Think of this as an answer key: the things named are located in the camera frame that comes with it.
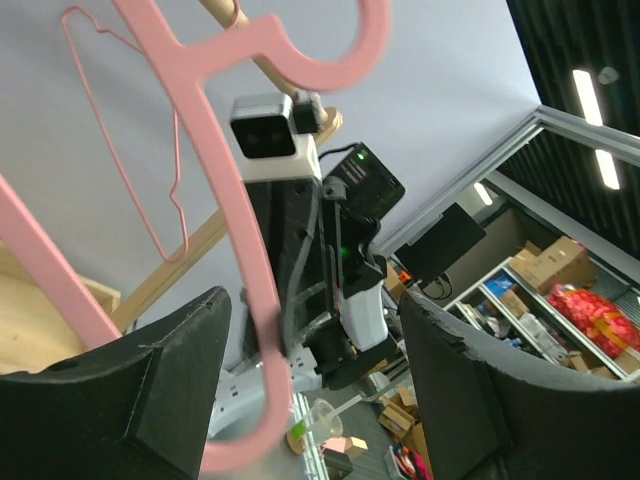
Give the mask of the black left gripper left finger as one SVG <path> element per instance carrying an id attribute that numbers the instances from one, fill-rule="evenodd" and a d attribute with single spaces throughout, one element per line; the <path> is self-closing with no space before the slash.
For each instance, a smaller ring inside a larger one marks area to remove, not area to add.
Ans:
<path id="1" fill-rule="evenodd" d="M 2 376 L 2 478 L 198 478 L 230 319 L 216 286 L 117 341 Z"/>

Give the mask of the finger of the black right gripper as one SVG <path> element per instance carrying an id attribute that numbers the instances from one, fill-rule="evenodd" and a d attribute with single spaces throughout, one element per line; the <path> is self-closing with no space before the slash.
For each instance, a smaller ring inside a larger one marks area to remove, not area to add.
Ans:
<path id="1" fill-rule="evenodd" d="M 308 263 L 322 258 L 314 241 L 322 187 L 315 178 L 252 182 L 247 185 L 264 240 L 281 306 L 277 322 L 280 348 L 291 350 L 309 323 L 305 296 L 324 283 L 322 269 Z"/>

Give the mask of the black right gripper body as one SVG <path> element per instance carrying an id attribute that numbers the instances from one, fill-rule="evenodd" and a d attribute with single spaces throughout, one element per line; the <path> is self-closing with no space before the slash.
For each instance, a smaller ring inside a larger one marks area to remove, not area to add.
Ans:
<path id="1" fill-rule="evenodd" d="M 358 350 L 370 350 L 388 336 L 382 305 L 385 260 L 374 245 L 381 224 L 359 213 L 347 202 L 347 184 L 337 177 L 323 181 L 319 213 L 324 283 L 309 290 L 325 298 L 326 311 L 299 334 L 310 343 L 323 327 L 338 324 Z"/>

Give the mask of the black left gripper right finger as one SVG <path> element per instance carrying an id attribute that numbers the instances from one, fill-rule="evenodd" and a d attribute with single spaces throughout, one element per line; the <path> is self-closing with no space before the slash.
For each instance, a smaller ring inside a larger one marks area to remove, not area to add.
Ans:
<path id="1" fill-rule="evenodd" d="M 399 312 L 436 478 L 638 478 L 638 386 L 541 360 L 420 293 Z"/>

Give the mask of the thick pink plastic hanger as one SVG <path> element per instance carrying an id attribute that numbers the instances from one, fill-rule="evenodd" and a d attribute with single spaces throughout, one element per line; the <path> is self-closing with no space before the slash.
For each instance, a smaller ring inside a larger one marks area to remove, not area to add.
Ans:
<path id="1" fill-rule="evenodd" d="M 267 393 L 261 422 L 241 440 L 205 444 L 199 457 L 203 473 L 226 473 L 258 460 L 282 438 L 289 423 L 292 388 L 290 368 L 280 351 L 280 301 L 264 241 L 203 82 L 259 57 L 297 87 L 320 92 L 347 88 L 366 76 L 382 56 L 391 26 L 391 5 L 387 1 L 359 3 L 358 38 L 335 62 L 302 54 L 273 14 L 185 45 L 177 40 L 155 2 L 119 1 L 116 9 L 192 141 L 226 221 L 256 327 Z M 1 238 L 87 346 L 110 345 L 120 338 L 119 330 L 8 184 L 1 187 Z"/>

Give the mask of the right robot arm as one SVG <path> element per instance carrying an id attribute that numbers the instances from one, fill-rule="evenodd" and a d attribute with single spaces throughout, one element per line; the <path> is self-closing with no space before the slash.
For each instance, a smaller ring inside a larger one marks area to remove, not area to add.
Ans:
<path id="1" fill-rule="evenodd" d="M 262 178 L 248 186 L 274 270 L 281 342 L 294 391 L 353 384 L 392 350 L 375 245 L 404 186 L 364 144 L 322 180 Z"/>

